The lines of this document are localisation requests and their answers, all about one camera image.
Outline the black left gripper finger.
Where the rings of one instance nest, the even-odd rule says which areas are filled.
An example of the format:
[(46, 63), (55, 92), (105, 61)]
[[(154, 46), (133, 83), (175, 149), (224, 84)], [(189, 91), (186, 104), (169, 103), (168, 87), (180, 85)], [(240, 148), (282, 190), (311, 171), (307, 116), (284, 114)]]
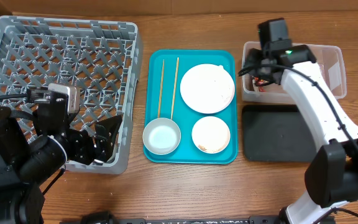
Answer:
[(95, 124), (97, 146), (113, 146), (122, 123), (122, 115), (116, 115)]
[(111, 138), (95, 138), (94, 162), (102, 164), (115, 158), (117, 149)]

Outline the red snack wrapper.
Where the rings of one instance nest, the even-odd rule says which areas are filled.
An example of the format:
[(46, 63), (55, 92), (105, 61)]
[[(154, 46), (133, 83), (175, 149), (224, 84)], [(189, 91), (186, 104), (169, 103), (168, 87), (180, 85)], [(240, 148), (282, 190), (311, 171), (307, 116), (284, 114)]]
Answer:
[(252, 85), (254, 87), (254, 91), (256, 92), (265, 92), (263, 84), (265, 83), (264, 80), (260, 80), (256, 77), (254, 77), (252, 81)]

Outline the wooden chopstick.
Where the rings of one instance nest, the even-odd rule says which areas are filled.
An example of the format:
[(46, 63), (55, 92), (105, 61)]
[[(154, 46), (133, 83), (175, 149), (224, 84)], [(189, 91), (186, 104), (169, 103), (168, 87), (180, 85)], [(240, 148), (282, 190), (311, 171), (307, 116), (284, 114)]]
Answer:
[(165, 72), (165, 59), (163, 59), (163, 61), (162, 61), (162, 70), (161, 70), (161, 77), (160, 77), (160, 90), (159, 90), (159, 98), (158, 98), (157, 118), (160, 118), (160, 112), (161, 112), (164, 72)]
[(171, 120), (173, 120), (174, 107), (175, 107), (175, 97), (176, 97), (176, 89), (177, 89), (179, 61), (180, 61), (180, 58), (177, 57), (176, 69), (175, 69), (175, 79), (174, 79), (174, 83), (173, 83), (172, 105), (171, 105), (171, 113), (170, 113), (170, 119)]

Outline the white rice bowl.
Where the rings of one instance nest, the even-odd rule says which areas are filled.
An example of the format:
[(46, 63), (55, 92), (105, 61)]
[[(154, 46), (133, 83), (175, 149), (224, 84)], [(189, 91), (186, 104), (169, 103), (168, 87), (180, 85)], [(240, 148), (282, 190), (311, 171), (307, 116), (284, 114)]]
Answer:
[(228, 146), (231, 134), (228, 125), (222, 119), (206, 116), (195, 123), (191, 137), (200, 151), (217, 154)]

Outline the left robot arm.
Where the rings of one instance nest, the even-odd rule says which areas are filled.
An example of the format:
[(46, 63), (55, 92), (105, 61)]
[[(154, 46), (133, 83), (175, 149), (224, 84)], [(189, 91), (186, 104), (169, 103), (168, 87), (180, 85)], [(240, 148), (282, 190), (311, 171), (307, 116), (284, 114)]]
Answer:
[(40, 104), (28, 117), (38, 138), (28, 143), (17, 119), (27, 113), (0, 107), (0, 223), (43, 223), (42, 185), (67, 161), (84, 165), (112, 156), (122, 123), (117, 115), (96, 123), (96, 135), (70, 128), (73, 119), (65, 100)]

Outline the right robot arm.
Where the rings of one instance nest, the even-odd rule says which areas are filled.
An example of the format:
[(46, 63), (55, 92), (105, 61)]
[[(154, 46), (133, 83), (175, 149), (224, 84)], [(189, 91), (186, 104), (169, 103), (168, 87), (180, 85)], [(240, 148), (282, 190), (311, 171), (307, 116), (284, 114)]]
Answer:
[(307, 45), (293, 45), (283, 18), (258, 25), (260, 49), (251, 49), (239, 75), (278, 84), (291, 96), (317, 153), (305, 172), (304, 194), (280, 210), (275, 223), (320, 223), (358, 200), (358, 125), (344, 112)]

